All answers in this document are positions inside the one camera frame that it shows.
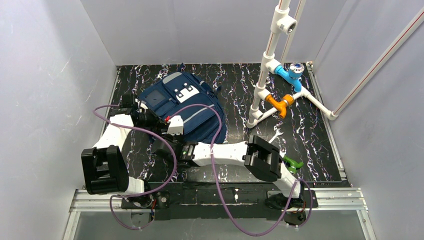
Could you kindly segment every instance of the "blue pipe fitting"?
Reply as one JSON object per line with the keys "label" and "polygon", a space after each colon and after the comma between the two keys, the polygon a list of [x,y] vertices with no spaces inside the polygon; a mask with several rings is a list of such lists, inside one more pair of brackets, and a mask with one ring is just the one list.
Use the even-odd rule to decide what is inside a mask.
{"label": "blue pipe fitting", "polygon": [[275,68],[275,74],[280,75],[284,80],[286,80],[289,84],[294,86],[294,91],[299,93],[302,90],[301,84],[301,76],[304,72],[305,67],[301,63],[292,63],[288,68],[288,72],[284,70],[284,68],[279,65]]}

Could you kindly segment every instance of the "white pvc pipe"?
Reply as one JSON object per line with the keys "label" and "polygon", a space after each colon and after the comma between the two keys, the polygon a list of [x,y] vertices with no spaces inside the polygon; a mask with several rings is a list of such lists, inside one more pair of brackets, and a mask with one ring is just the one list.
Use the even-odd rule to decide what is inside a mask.
{"label": "white pvc pipe", "polygon": [[338,105],[335,111],[332,112],[334,116],[338,116],[340,112],[348,105],[348,103],[358,94],[358,92],[368,83],[368,81],[379,71],[379,69],[389,60],[389,58],[399,49],[400,46],[411,36],[411,34],[420,26],[424,21],[424,7],[414,16],[414,18],[406,25],[402,32],[396,39],[388,46],[383,54],[375,61],[371,68],[365,73],[361,80],[349,92],[349,94]]}
{"label": "white pvc pipe", "polygon": [[300,97],[303,97],[303,94],[301,92],[297,92],[292,97],[293,97],[294,100],[296,100],[296,99],[298,99]]}
{"label": "white pvc pipe", "polygon": [[278,110],[275,107],[273,107],[273,108],[269,109],[268,111],[264,112],[261,118],[259,118],[258,120],[255,119],[255,125],[262,122],[263,120],[265,120],[269,116],[275,114],[277,111]]}
{"label": "white pvc pipe", "polygon": [[271,32],[271,35],[269,36],[268,44],[266,47],[266,55],[272,56],[274,52],[276,51],[278,39],[280,38],[279,33],[273,33]]}
{"label": "white pvc pipe", "polygon": [[329,117],[331,111],[326,108],[320,101],[318,101],[318,99],[312,96],[312,94],[309,94],[308,96],[306,96],[306,98],[309,99],[309,101],[313,103],[317,108],[319,108],[327,118]]}
{"label": "white pvc pipe", "polygon": [[[278,2],[278,9],[279,10],[287,10],[289,8],[290,5],[290,1],[291,0],[279,0]],[[266,45],[266,50],[265,50],[265,55],[267,57],[271,57],[274,58],[274,52],[276,50],[277,47],[277,43],[278,43],[278,39],[279,39],[280,34],[279,33],[274,33],[271,32],[271,34],[269,35],[269,40],[268,40],[268,44]],[[261,69],[260,74],[259,74],[259,80],[258,80],[258,86],[260,88],[265,87],[266,82],[267,82],[267,76],[268,76],[268,70],[267,69]],[[249,110],[249,119],[247,120],[247,127],[248,128],[252,128],[253,126],[257,125],[258,122],[260,122],[263,119],[266,119],[267,117],[271,116],[273,113],[275,113],[277,110],[275,108],[275,111],[271,113],[271,110],[273,111],[273,109],[266,111],[263,116],[259,119],[256,120],[253,115],[255,113],[255,111],[258,110],[259,108],[259,103],[261,102],[261,99],[259,97],[253,97],[253,101],[252,101],[252,105],[250,106],[250,110]]]}
{"label": "white pvc pipe", "polygon": [[278,9],[280,10],[286,10],[289,8],[291,0],[279,0],[278,2]]}
{"label": "white pvc pipe", "polygon": [[[294,19],[299,22],[302,16],[302,12],[304,11],[306,0],[299,0],[299,4],[297,5],[296,13],[294,15]],[[285,41],[284,49],[282,51],[280,63],[284,64],[286,62],[287,55],[289,54],[290,46],[292,45],[293,38],[295,37],[296,29],[295,27],[293,31],[288,35],[287,40]]]}

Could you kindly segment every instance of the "vertical pipe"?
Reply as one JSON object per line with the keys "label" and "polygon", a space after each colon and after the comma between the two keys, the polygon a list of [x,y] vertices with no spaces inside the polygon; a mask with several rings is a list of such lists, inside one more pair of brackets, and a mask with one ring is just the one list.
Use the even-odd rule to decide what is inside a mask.
{"label": "vertical pipe", "polygon": [[358,94],[358,92],[368,83],[368,81],[379,71],[379,69],[387,62],[387,60],[399,49],[400,46],[411,36],[411,34],[421,25],[424,21],[424,7],[415,15],[415,17],[406,25],[402,32],[394,39],[388,46],[383,54],[375,61],[371,68],[365,73],[356,86],[349,92],[343,99],[340,105],[332,112],[334,116],[339,113],[348,105],[348,103]]}
{"label": "vertical pipe", "polygon": [[[297,22],[301,19],[302,12],[305,7],[306,0],[299,0],[299,4],[297,5],[296,14],[294,15],[294,19]],[[295,37],[295,32],[297,27],[288,35],[287,40],[285,41],[284,49],[282,51],[281,60],[279,61],[281,64],[286,62],[287,55],[289,54],[290,46],[292,45],[293,38]]]}
{"label": "vertical pipe", "polygon": [[265,52],[265,54],[267,56],[271,57],[274,54],[274,52],[276,51],[276,47],[277,47],[277,43],[278,43],[279,38],[280,38],[279,33],[271,32],[271,35],[269,36],[268,44],[267,44],[267,47],[266,47],[266,52]]}
{"label": "vertical pipe", "polygon": [[280,10],[288,9],[289,5],[290,5],[290,1],[291,0],[279,0],[278,9],[280,9]]}
{"label": "vertical pipe", "polygon": [[[289,8],[290,0],[279,0],[278,2],[278,9],[280,10],[286,10]],[[272,57],[274,55],[274,52],[277,47],[277,43],[279,40],[280,34],[279,33],[273,33],[269,35],[268,44],[266,45],[265,55],[268,57]],[[257,85],[260,88],[265,87],[265,84],[267,82],[268,77],[268,70],[262,69],[260,70],[259,79],[257,82]],[[253,97],[252,105],[250,106],[249,110],[249,119],[247,120],[247,127],[252,128],[254,127],[255,118],[252,117],[253,111],[257,111],[259,108],[259,103],[261,102],[261,99],[259,97]]]}

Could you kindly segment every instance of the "black mat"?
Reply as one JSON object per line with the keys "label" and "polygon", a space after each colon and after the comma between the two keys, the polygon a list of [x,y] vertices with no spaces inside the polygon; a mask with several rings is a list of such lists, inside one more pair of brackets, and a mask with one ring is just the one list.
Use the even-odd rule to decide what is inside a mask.
{"label": "black mat", "polygon": [[[139,95],[144,88],[177,71],[177,65],[130,65],[118,69],[116,88],[112,104],[118,104],[121,95],[134,92]],[[245,127],[249,107],[253,99],[254,84],[260,72],[260,64],[187,64],[184,71],[194,73],[213,88],[222,86],[219,100],[226,112],[228,128],[226,142],[238,143],[248,139],[249,134],[269,140],[276,129],[284,132],[273,144],[286,152],[287,156],[302,161],[304,166],[298,176],[309,182],[339,182],[341,177],[333,155],[321,112],[307,99],[298,99],[287,111],[285,119],[275,113],[260,122],[255,128]],[[314,89],[308,72],[302,76],[302,84],[312,94]],[[285,94],[294,94],[292,86],[281,77],[269,75],[266,88],[279,101]],[[271,105],[260,106],[270,109]],[[150,154],[148,137],[132,131],[123,145],[122,154],[127,161],[129,175],[149,182],[163,182],[169,177],[172,165]],[[244,167],[219,165],[221,182],[257,182]],[[213,182],[211,166],[179,169],[174,182]]]}

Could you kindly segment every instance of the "orange pipe fitting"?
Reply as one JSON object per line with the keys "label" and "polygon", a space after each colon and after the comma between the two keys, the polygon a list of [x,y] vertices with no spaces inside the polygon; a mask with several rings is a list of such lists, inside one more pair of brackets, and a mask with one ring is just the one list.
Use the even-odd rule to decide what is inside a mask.
{"label": "orange pipe fitting", "polygon": [[285,118],[287,114],[286,108],[295,102],[292,95],[286,94],[281,101],[276,101],[271,94],[265,97],[265,101],[270,103],[274,108],[279,111],[279,117]]}

